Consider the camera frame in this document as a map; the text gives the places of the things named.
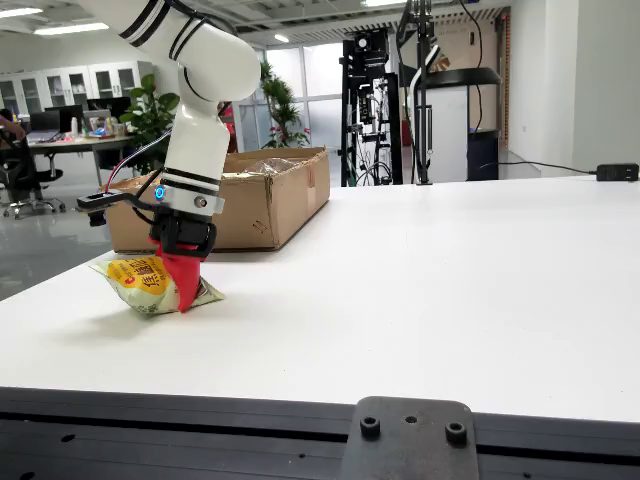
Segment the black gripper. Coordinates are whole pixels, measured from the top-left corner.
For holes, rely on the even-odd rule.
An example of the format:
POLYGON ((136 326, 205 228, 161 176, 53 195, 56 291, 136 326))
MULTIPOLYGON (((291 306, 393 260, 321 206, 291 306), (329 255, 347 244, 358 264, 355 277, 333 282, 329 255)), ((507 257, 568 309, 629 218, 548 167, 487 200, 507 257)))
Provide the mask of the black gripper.
POLYGON ((167 208, 154 213, 147 244, 162 259, 178 289, 181 313, 196 299, 201 258, 212 252, 216 235, 210 218, 167 208))

